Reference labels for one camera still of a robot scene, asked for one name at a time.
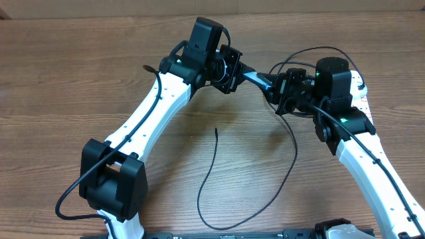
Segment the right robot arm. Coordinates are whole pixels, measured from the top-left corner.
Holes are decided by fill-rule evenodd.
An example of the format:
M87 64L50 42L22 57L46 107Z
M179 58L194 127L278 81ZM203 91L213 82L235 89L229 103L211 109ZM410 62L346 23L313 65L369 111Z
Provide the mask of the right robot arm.
M424 237L424 209L385 155L348 60L322 58L314 76L303 68L255 76L267 101L277 106L276 114L298 110L312 116L317 137L349 170L383 236Z

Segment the black Samsung Galaxy smartphone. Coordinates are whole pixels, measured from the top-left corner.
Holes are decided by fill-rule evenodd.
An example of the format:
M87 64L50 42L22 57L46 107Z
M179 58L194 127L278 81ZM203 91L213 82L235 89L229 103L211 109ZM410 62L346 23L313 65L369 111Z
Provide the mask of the black Samsung Galaxy smartphone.
M242 77L243 79L255 84L257 87L259 87L259 89L263 91L269 92L273 88L271 81L269 81L263 75L255 71L244 73Z

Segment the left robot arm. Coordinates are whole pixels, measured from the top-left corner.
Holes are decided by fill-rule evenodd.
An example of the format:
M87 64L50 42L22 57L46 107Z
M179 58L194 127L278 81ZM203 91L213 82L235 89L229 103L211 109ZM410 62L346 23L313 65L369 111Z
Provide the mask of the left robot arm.
M143 238L139 209L147 191L145 164L171 119L207 82L228 94L252 71L240 61L241 52L220 44L227 29L198 17L189 40L175 46L158 69L144 69L155 81L142 103L104 141L89 140L83 147L79 195L96 210L108 238Z

